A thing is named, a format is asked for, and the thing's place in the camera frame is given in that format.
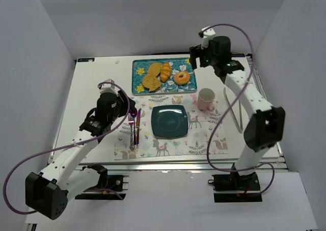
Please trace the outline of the toast slice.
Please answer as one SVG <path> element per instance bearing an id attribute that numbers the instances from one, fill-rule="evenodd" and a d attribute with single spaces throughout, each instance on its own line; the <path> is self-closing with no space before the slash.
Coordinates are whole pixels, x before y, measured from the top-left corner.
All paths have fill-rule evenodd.
<path id="1" fill-rule="evenodd" d="M 148 89 L 149 92 L 154 92 L 161 87 L 161 82 L 155 75 L 148 73 L 143 78 L 142 85 Z"/>
<path id="2" fill-rule="evenodd" d="M 157 77 L 160 74 L 162 67 L 162 63 L 153 63 L 149 66 L 147 73 Z"/>

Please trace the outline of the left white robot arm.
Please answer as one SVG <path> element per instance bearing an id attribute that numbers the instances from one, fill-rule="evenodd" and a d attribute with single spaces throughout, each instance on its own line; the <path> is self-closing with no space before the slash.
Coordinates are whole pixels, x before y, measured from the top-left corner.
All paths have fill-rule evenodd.
<path id="1" fill-rule="evenodd" d="M 122 91 L 102 93 L 72 140 L 72 147 L 38 174 L 30 173 L 25 180 L 25 203 L 51 220 L 57 219 L 68 202 L 88 189 L 108 186 L 107 169 L 90 164 L 79 174 L 73 172 L 86 155 L 99 145 L 113 122 L 134 111 L 135 102 Z"/>

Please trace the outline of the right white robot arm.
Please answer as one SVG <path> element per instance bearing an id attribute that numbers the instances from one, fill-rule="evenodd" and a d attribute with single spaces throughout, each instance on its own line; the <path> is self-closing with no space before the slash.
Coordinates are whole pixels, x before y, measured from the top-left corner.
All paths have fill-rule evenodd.
<path id="1" fill-rule="evenodd" d="M 192 68 L 213 67 L 215 75 L 236 95 L 248 114 L 249 122 L 243 132 L 245 147 L 231 171 L 249 176 L 263 155 L 282 139 L 285 110 L 273 106 L 250 83 L 243 65 L 232 59 L 228 37 L 203 33 L 199 36 L 202 44 L 189 50 Z"/>

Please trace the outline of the bread roll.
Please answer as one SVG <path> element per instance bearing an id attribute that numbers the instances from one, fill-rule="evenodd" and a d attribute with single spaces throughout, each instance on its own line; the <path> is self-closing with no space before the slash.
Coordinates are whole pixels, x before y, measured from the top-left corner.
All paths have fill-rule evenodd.
<path id="1" fill-rule="evenodd" d="M 171 76 L 171 66 L 169 63 L 164 63 L 163 64 L 163 67 L 161 69 L 161 72 L 160 72 L 160 80 L 161 82 L 166 82 L 170 76 Z"/>

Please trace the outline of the glazed donut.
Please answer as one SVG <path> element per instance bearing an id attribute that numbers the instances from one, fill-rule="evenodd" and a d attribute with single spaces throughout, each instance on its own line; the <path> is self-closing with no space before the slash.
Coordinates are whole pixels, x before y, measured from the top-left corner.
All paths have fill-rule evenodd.
<path id="1" fill-rule="evenodd" d="M 186 71 L 181 71 L 178 72 L 177 74 L 174 75 L 174 82 L 177 85 L 185 85 L 189 82 L 190 80 L 190 74 Z"/>

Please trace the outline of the iridescent fork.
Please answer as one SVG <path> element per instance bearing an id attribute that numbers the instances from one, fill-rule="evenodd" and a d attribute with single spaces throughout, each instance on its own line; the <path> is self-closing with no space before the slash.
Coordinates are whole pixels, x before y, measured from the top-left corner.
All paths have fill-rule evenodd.
<path id="1" fill-rule="evenodd" d="M 129 149 L 131 151 L 134 151 L 134 149 L 135 149 L 135 145 L 134 145 L 134 141 L 133 141 L 134 117 L 130 113 L 128 114 L 128 123 L 129 123 L 129 127 L 130 127 L 130 146 L 129 146 Z"/>

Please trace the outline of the iridescent knife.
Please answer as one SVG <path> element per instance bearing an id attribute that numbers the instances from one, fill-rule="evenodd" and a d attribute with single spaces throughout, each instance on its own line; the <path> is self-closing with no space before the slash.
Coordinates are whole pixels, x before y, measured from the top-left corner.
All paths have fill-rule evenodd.
<path id="1" fill-rule="evenodd" d="M 134 131 L 135 132 L 134 143 L 137 146 L 139 145 L 140 119 L 141 119 L 141 109 L 138 110 L 138 114 L 135 122 L 135 131 Z"/>

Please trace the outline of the pink mug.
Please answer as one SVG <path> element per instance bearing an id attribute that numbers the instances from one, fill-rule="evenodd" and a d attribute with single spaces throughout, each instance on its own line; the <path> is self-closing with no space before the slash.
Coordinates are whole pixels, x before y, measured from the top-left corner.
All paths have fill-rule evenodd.
<path id="1" fill-rule="evenodd" d="M 215 100 L 215 93 L 209 88 L 203 88 L 198 93 L 197 107 L 201 111 L 214 111 L 215 106 L 213 104 Z"/>

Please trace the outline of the animal print placemat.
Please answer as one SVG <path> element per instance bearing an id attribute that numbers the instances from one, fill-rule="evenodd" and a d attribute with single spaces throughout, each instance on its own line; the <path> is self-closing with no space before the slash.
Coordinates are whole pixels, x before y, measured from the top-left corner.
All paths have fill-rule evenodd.
<path id="1" fill-rule="evenodd" d="M 210 135 L 225 105 L 215 100 L 209 110 L 200 111 L 197 107 L 197 99 L 197 94 L 134 97 L 137 107 L 141 110 L 140 143 L 133 151 L 130 150 L 130 127 L 128 123 L 124 123 L 115 137 L 114 159 L 204 155 Z M 177 139 L 160 139 L 154 136 L 151 128 L 151 113 L 154 107 L 161 105 L 184 106 L 188 123 L 187 136 Z"/>

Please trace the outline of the teal floral tray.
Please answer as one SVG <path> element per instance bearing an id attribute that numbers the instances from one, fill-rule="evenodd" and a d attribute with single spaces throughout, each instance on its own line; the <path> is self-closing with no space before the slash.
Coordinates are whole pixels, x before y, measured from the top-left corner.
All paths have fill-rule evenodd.
<path id="1" fill-rule="evenodd" d="M 194 93 L 197 81 L 188 57 L 134 60 L 131 91 L 134 95 Z"/>

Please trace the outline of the dark teal square plate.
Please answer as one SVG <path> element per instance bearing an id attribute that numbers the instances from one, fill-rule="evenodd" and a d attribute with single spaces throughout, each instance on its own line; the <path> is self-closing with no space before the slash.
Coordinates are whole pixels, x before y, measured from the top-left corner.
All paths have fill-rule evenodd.
<path id="1" fill-rule="evenodd" d="M 156 138 L 175 139 L 188 133 L 188 118 L 182 105 L 161 105 L 152 108 L 151 127 Z"/>

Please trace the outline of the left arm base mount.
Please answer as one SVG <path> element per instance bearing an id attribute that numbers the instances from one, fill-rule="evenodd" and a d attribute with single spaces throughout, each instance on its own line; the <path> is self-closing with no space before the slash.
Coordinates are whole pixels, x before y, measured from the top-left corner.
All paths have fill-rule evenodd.
<path id="1" fill-rule="evenodd" d="M 77 195 L 75 200 L 124 200 L 129 176 L 107 173 L 99 187 L 91 187 Z"/>

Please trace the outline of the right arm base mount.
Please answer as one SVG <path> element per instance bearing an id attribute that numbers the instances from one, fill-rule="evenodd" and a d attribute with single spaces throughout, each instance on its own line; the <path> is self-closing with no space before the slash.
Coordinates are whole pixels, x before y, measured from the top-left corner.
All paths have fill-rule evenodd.
<path id="1" fill-rule="evenodd" d="M 262 202 L 260 183 L 255 172 L 248 176 L 240 176 L 237 172 L 212 175 L 207 183 L 213 187 L 215 203 Z"/>

